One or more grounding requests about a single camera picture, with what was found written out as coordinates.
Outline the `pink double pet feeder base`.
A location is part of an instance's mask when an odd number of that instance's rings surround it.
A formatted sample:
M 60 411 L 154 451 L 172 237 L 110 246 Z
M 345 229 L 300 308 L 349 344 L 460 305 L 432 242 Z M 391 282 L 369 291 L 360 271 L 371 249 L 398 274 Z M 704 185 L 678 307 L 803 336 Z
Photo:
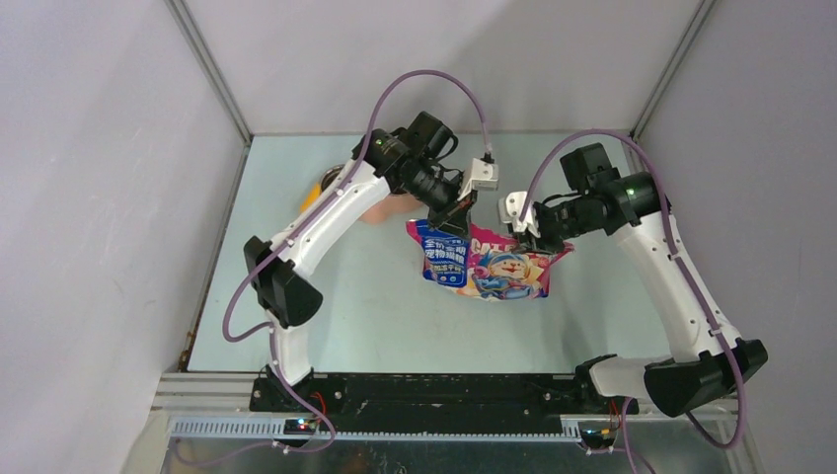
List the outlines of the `pink double pet feeder base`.
M 363 212 L 358 220 L 366 224 L 376 225 L 385 222 L 392 216 L 413 212 L 421 207 L 422 203 L 412 195 L 390 194 Z

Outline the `colourful cat food bag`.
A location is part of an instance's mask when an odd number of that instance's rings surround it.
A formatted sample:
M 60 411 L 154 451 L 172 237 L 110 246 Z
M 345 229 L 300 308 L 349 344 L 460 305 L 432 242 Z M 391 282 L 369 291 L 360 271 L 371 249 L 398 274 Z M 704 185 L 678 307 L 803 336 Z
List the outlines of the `colourful cat food bag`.
M 475 224 L 468 240 L 432 229 L 425 219 L 408 221 L 406 231 L 423 251 L 425 280 L 485 301 L 548 297 L 551 266 L 574 251 L 571 243 L 558 253 L 521 251 L 512 237 Z

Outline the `yellow plastic food scoop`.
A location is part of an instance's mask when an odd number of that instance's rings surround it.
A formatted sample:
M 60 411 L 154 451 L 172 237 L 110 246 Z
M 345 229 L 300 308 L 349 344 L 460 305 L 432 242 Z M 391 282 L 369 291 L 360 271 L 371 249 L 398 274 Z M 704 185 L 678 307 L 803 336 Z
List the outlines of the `yellow plastic food scoop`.
M 310 189 L 307 196 L 304 198 L 303 202 L 300 204 L 299 212 L 303 213 L 308 208 L 310 208 L 317 201 L 317 199 L 322 195 L 322 192 L 323 192 L 323 188 L 321 187 L 320 184 L 314 185 Z

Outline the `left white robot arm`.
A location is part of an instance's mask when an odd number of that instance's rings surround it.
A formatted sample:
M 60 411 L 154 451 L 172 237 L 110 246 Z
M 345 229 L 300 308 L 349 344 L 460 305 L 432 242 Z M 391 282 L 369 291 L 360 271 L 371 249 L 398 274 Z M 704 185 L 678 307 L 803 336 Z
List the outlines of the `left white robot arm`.
M 270 241 L 245 245 L 251 285 L 274 330 L 271 370 L 282 376 L 273 397 L 288 411 L 312 398 L 305 379 L 313 370 L 307 323 L 323 303 L 310 277 L 323 257 L 361 215 L 391 195 L 410 195 L 428 209 L 431 228 L 470 237 L 470 209 L 476 192 L 462 194 L 464 179 L 439 165 L 458 139 L 441 120 L 421 112 L 409 127 L 376 128 L 364 135 L 350 159 L 314 203 Z

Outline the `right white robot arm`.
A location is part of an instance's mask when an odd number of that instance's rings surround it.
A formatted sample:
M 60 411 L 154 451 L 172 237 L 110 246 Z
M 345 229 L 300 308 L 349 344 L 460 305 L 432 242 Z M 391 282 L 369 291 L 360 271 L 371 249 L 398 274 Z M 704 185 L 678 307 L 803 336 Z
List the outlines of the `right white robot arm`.
M 621 176 L 595 143 L 560 160 L 573 192 L 553 203 L 516 192 L 498 202 L 501 222 L 523 251 L 558 253 L 570 239 L 603 231 L 639 273 L 667 338 L 662 359 L 604 355 L 585 362 L 574 386 L 577 406 L 598 413 L 614 397 L 650 400 L 663 414 L 685 415 L 736 391 L 768 360 L 709 295 L 651 173 Z

